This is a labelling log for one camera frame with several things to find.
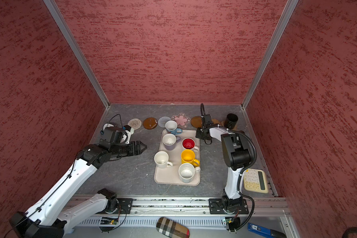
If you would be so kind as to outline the cork coaster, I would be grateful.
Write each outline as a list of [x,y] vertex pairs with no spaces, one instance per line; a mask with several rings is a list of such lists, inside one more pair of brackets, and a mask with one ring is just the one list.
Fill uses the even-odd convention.
[[[225,120],[221,121],[221,126],[225,127]],[[238,130],[238,125],[236,125],[233,129],[229,129],[229,130],[237,131]]]

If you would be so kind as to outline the dark glossy brown coaster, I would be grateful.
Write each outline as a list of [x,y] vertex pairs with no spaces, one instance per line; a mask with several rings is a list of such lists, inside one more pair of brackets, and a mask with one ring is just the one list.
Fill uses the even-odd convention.
[[143,121],[143,127],[147,130],[152,130],[152,129],[156,128],[157,125],[158,125],[158,121],[153,117],[146,118]]

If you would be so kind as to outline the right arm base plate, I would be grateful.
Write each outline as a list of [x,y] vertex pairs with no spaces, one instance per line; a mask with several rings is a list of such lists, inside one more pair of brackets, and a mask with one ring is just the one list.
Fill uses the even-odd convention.
[[242,197],[228,199],[223,196],[222,198],[210,198],[208,202],[210,214],[247,215],[249,213],[247,201]]

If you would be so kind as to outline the brown wooden coaster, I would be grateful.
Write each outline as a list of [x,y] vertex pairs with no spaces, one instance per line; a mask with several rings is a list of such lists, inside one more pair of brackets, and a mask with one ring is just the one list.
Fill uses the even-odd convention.
[[191,125],[194,127],[194,128],[202,128],[202,117],[200,116],[195,116],[193,118],[191,118]]

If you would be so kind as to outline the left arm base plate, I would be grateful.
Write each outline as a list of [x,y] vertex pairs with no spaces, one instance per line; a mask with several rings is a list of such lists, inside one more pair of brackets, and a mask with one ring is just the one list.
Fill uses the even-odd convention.
[[132,198],[110,198],[108,200],[107,206],[104,210],[107,214],[130,214],[132,203],[134,199]]

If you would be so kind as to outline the beige serving tray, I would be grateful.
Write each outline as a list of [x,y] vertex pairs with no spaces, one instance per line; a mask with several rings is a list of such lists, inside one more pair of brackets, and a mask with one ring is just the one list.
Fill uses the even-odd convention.
[[176,184],[176,185],[189,185],[189,186],[197,186],[200,183],[200,172],[194,176],[194,179],[190,183],[184,183],[179,178],[179,167],[182,165],[181,163],[181,153],[185,150],[182,146],[182,141],[185,138],[192,138],[196,146],[199,147],[199,151],[193,150],[195,153],[196,159],[200,161],[200,140],[195,137],[196,131],[194,130],[183,130],[181,134],[177,135],[181,137],[181,141],[177,143],[174,150],[168,151],[164,148],[162,143],[163,136],[167,133],[166,130],[163,130],[161,136],[161,142],[159,151],[165,151],[169,155],[169,161],[172,162],[172,167],[167,167],[165,169],[160,169],[156,167],[154,180],[156,183],[163,183],[163,184]]

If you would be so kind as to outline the red interior mug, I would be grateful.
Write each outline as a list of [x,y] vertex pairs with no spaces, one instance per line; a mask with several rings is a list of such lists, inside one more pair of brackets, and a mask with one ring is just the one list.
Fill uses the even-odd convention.
[[181,144],[184,149],[199,151],[199,147],[196,146],[196,143],[192,138],[185,138]]

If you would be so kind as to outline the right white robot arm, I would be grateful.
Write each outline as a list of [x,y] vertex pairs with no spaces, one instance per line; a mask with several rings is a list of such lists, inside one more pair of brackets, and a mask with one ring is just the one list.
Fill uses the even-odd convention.
[[232,210],[243,205],[241,182],[244,172],[257,159],[252,140],[242,132],[233,131],[220,125],[207,125],[196,129],[196,138],[222,144],[224,162],[228,167],[227,183],[222,197],[224,209]]

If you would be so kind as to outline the white patterned round coaster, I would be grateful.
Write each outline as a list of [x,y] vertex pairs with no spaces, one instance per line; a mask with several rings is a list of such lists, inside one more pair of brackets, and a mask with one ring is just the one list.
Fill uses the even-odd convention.
[[131,119],[128,122],[128,126],[130,126],[131,128],[133,128],[134,130],[137,130],[139,128],[141,128],[142,126],[142,121],[140,119]]

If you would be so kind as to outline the grey round coaster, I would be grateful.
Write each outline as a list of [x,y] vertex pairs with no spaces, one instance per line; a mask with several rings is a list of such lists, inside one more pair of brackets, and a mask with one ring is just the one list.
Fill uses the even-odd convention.
[[161,127],[161,128],[165,128],[165,124],[170,120],[171,120],[170,117],[167,117],[167,116],[161,117],[158,120],[158,126]]

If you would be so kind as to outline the black mug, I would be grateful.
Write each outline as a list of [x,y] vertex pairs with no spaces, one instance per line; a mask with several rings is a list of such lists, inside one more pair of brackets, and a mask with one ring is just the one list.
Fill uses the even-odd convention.
[[228,129],[233,129],[236,126],[238,119],[238,116],[235,114],[227,114],[227,117],[225,119],[225,127]]

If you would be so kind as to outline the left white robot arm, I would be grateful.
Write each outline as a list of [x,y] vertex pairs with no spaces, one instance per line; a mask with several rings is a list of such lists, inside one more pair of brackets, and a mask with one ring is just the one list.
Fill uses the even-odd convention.
[[63,208],[102,165],[140,155],[146,149],[147,145],[139,140],[122,145],[87,145],[78,152],[67,172],[39,201],[26,212],[16,212],[11,217],[12,230],[19,238],[62,238],[76,225],[98,212],[120,214],[117,195],[105,188],[69,210],[63,211]]

